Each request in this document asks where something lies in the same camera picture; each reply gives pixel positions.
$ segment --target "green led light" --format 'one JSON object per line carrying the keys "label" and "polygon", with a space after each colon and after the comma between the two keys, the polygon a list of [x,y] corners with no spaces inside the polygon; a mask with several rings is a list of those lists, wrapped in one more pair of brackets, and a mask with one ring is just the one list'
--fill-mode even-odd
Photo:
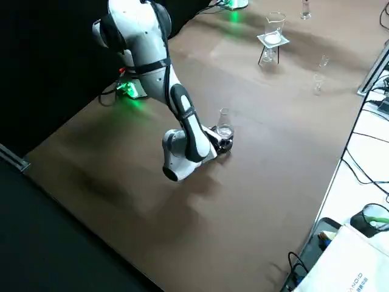
{"label": "green led light", "polygon": [[136,90],[135,84],[133,82],[124,82],[116,87],[117,90],[122,90],[124,94],[127,94],[131,98],[135,99],[139,96],[138,91]]}
{"label": "green led light", "polygon": [[126,93],[129,96],[131,96],[132,98],[138,97],[139,93],[137,92],[134,83],[128,82],[127,85],[128,85],[128,87],[127,87]]}
{"label": "green led light", "polygon": [[231,12],[230,20],[233,23],[238,23],[239,22],[239,12],[238,11]]}

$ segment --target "glass beaker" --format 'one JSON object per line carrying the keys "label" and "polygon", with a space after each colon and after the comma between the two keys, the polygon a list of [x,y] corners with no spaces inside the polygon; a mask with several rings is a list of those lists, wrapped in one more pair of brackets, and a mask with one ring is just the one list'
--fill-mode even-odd
{"label": "glass beaker", "polygon": [[362,211],[351,217],[350,224],[371,238],[380,232],[389,231],[389,210],[380,204],[367,204]]}
{"label": "glass beaker", "polygon": [[265,42],[278,44],[281,41],[282,29],[285,24],[286,15],[281,12],[270,12],[266,16]]}
{"label": "glass beaker", "polygon": [[231,125],[228,108],[222,108],[220,110],[220,118],[218,124],[216,125],[216,132],[222,139],[229,139],[233,136],[234,129]]}
{"label": "glass beaker", "polygon": [[327,66],[328,62],[329,57],[327,55],[322,55],[322,60],[318,64],[318,69],[320,70],[320,68],[324,68],[325,66]]}
{"label": "glass beaker", "polygon": [[309,0],[303,0],[303,10],[300,13],[300,18],[303,20],[311,18],[311,11],[309,9]]}

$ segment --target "glass vial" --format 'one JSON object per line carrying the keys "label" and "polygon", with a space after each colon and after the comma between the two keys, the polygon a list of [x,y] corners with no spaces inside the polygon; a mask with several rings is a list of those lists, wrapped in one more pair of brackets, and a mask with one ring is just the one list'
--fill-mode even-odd
{"label": "glass vial", "polygon": [[311,18],[311,11],[309,9],[309,0],[303,0],[303,11],[300,13],[300,18],[303,20]]}
{"label": "glass vial", "polygon": [[314,74],[314,94],[320,95],[322,93],[322,86],[326,80],[326,77],[323,75],[323,71],[329,62],[329,57],[327,55],[322,55],[322,59],[317,66],[316,73]]}
{"label": "glass vial", "polygon": [[216,125],[216,132],[222,139],[229,139],[233,136],[234,129],[231,125],[228,108],[222,108],[220,110],[220,118],[218,124]]}

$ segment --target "small metal stand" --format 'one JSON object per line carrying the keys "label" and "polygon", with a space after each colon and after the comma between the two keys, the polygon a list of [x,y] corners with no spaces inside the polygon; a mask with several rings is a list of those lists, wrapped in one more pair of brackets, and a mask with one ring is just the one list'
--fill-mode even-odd
{"label": "small metal stand", "polygon": [[289,40],[285,37],[285,36],[281,36],[281,41],[277,44],[269,44],[265,41],[265,37],[266,37],[266,34],[263,34],[263,35],[257,35],[256,36],[260,41],[261,43],[263,44],[263,49],[262,49],[262,53],[261,53],[261,56],[258,60],[258,65],[260,64],[261,62],[261,59],[262,59],[262,56],[263,56],[263,52],[265,51],[265,49],[273,49],[273,48],[277,48],[277,64],[280,64],[280,46],[282,46],[283,44],[287,44],[289,42]]}

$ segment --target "test tube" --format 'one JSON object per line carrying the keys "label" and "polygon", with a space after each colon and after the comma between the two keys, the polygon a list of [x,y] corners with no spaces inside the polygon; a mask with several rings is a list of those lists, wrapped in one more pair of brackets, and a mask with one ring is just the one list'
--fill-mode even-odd
{"label": "test tube", "polygon": [[300,18],[303,20],[311,18],[311,11],[309,9],[309,0],[303,0],[303,10],[300,13]]}

